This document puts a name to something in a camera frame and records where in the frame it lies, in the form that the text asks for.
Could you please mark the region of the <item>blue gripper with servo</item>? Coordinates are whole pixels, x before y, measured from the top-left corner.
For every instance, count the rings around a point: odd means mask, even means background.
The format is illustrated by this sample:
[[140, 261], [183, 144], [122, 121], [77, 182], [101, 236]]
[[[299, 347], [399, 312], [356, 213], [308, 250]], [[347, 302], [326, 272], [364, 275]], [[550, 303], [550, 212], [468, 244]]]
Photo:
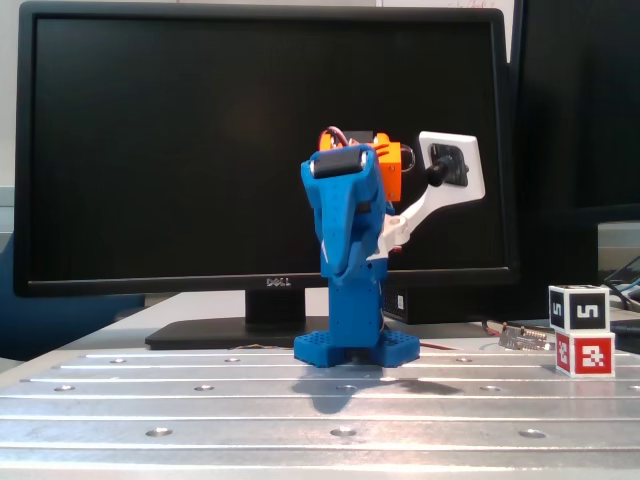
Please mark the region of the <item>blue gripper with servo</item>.
[[356, 205], [382, 200], [378, 155], [370, 146], [318, 151], [301, 165], [306, 194], [320, 213], [323, 273], [332, 281], [352, 281], [369, 254], [366, 224]]

